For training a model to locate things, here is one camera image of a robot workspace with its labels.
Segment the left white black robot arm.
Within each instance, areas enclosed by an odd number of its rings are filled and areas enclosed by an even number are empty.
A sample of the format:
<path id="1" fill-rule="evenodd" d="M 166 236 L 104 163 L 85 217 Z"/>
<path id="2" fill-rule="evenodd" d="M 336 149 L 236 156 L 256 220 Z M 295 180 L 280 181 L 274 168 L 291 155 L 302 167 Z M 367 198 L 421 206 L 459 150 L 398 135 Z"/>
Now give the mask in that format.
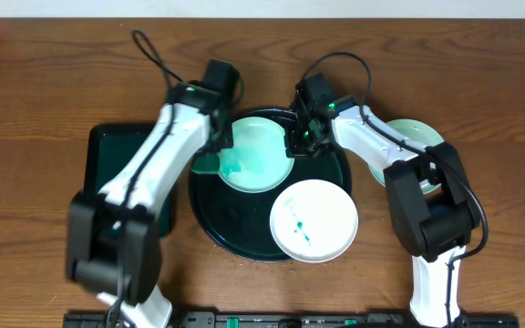
<path id="1" fill-rule="evenodd" d="M 108 303 L 102 327 L 164 327 L 172 306 L 158 286 L 159 215 L 195 154 L 232 145 L 235 82 L 180 82 L 152 131 L 99 192 L 67 211 L 66 276 Z"/>

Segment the green yellow scrub sponge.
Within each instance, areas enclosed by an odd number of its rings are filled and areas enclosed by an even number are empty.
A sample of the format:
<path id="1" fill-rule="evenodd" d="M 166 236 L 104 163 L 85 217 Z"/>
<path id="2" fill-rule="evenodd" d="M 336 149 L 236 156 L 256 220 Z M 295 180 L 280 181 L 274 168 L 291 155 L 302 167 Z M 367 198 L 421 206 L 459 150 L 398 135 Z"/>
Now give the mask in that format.
<path id="1" fill-rule="evenodd" d="M 195 174 L 216 175 L 219 173 L 220 163 L 217 153 L 202 154 L 194 159 L 190 170 Z"/>

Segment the mint green plate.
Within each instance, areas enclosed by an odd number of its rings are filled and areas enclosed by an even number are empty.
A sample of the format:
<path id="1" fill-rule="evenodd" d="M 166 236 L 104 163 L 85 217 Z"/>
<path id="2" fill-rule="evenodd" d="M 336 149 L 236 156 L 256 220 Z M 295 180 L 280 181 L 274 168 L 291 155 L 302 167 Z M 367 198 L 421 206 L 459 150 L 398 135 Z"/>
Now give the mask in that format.
<path id="1" fill-rule="evenodd" d="M 286 155 L 284 137 L 284 127 L 268 118 L 234 121 L 233 146 L 219 152 L 218 175 L 241 192 L 259 193 L 277 187 L 294 166 L 294 159 Z"/>
<path id="2" fill-rule="evenodd" d="M 387 122 L 387 125 L 403 134 L 406 137 L 409 137 L 415 141 L 425 143 L 429 146 L 436 146 L 443 143 L 445 140 L 443 137 L 432 127 L 418 120 L 410 118 L 400 118 L 394 119 Z M 369 166 L 369 169 L 375 179 L 385 187 L 385 178 L 382 173 L 379 173 L 372 166 Z M 437 190 L 440 187 L 440 184 L 432 185 L 427 180 L 420 182 L 420 186 L 423 194 L 431 193 Z"/>

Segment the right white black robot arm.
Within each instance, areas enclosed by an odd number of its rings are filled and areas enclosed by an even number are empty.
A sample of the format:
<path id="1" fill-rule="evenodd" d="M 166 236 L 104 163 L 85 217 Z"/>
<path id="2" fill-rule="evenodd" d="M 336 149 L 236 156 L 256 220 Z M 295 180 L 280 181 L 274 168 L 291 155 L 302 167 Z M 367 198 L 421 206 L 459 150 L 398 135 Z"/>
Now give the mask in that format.
<path id="1" fill-rule="evenodd" d="M 285 136 L 288 156 L 348 149 L 379 170 L 393 231 L 413 257 L 410 312 L 425 327 L 455 326 L 458 267 L 480 252 L 489 236 L 487 216 L 457 150 L 447 142 L 429 146 L 404 136 L 355 97 L 293 110 L 295 124 Z M 477 227 L 483 240 L 469 250 Z"/>

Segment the white plate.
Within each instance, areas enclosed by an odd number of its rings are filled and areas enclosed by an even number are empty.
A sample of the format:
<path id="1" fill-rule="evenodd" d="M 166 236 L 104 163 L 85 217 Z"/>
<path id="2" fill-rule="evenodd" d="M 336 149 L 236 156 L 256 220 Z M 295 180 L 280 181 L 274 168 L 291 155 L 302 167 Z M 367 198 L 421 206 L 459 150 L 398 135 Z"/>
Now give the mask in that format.
<path id="1" fill-rule="evenodd" d="M 350 247 L 359 217 L 351 196 L 341 187 L 307 179 L 279 194 L 269 224 L 275 243 L 289 257 L 320 263 L 335 259 Z"/>

